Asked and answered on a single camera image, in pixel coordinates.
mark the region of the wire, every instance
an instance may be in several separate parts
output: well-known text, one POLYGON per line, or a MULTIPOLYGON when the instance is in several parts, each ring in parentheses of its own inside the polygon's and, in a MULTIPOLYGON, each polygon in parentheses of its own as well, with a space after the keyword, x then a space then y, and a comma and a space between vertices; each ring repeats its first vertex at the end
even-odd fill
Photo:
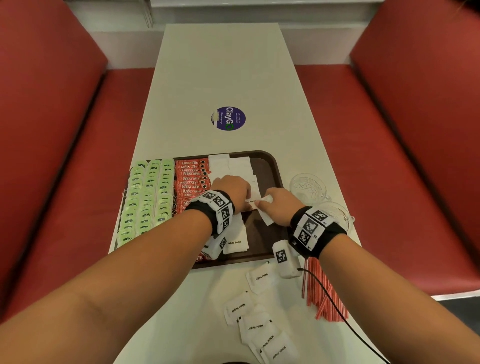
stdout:
POLYGON ((386 364, 390 364, 383 356, 381 356, 377 350, 375 350, 374 348, 372 348, 364 339, 362 339, 360 337, 359 334, 357 334, 357 332, 353 329, 352 326, 350 326, 350 324, 347 322, 347 319, 345 319, 342 315, 342 313, 340 312, 340 310, 338 309, 338 307, 336 306, 336 304, 333 302, 332 300, 332 297, 330 297, 330 295, 328 294, 327 290, 325 289, 324 285, 320 282, 320 280, 317 278, 316 275, 314 275, 312 272, 310 272, 309 270, 306 270, 306 269, 303 269, 303 268, 297 268, 297 270, 300 270, 300 271, 304 271, 304 272, 307 272, 307 273, 310 273, 312 275, 312 277, 315 278, 315 280, 318 282, 318 284, 320 284, 320 287, 322 287, 323 291, 325 292, 325 294, 327 295, 328 299, 330 300, 330 302, 332 303, 333 307, 335 307, 337 313, 340 315, 340 317, 343 319, 343 321, 345 321, 345 323, 347 324, 348 328, 350 330, 352 330, 352 332, 355 334, 355 336, 357 336, 357 338, 360 339, 361 342, 363 342, 371 351, 373 351, 375 353, 376 356, 378 356, 380 359, 382 359, 386 364))

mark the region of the red bench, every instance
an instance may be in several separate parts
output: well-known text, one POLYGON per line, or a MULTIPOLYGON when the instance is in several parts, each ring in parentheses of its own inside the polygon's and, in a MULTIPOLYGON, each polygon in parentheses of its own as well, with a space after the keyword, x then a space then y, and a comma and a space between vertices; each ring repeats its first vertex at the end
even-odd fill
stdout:
MULTIPOLYGON (((355 68, 297 67, 363 246, 429 294, 480 289, 480 17, 458 7, 386 0, 355 68)), ((0 17, 6 319, 107 254, 153 70, 106 70, 61 0, 0 17)))

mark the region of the person's right arm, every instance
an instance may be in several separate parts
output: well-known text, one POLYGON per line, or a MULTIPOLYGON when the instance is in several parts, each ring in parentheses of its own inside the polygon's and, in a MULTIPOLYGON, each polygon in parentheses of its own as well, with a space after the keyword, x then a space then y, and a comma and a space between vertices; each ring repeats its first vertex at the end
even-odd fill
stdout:
MULTIPOLYGON (((266 194, 273 203, 258 207, 280 225, 304 207, 287 190, 266 194)), ((332 239, 319 261, 355 321, 392 363, 480 363, 479 336, 348 236, 332 239)))

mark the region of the forearm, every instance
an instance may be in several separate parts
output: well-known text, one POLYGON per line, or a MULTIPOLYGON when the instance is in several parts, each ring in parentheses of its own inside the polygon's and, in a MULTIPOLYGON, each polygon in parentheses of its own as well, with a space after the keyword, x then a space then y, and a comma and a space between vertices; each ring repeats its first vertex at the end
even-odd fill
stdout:
POLYGON ((111 363, 175 292, 211 231, 205 214, 188 210, 137 237, 0 327, 0 356, 111 363))
POLYGON ((479 363, 480 338, 346 235, 336 236, 320 264, 372 342, 393 363, 479 363))

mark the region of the brown tray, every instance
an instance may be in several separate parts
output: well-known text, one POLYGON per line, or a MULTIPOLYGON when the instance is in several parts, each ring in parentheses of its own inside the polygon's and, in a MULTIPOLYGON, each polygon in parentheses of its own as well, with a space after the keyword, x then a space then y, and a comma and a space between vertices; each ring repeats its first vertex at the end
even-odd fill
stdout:
MULTIPOLYGON (((250 157, 253 173, 257 176, 260 195, 265 195, 265 191, 270 187, 283 187, 278 166, 275 158, 273 158, 271 154, 262 150, 234 152, 229 154, 231 158, 250 157)), ((208 158, 208 155, 177 157, 173 159, 183 160, 201 158, 208 158)), ((127 188, 125 187, 121 206, 122 210, 123 205, 125 204, 126 190, 127 188)), ((246 252, 232 253, 228 255, 221 253, 217 260, 204 260, 195 263, 193 269, 273 258, 273 244, 279 240, 288 239, 287 228, 276 224, 266 226, 257 210, 242 212, 241 215, 243 223, 247 229, 249 249, 246 252)))

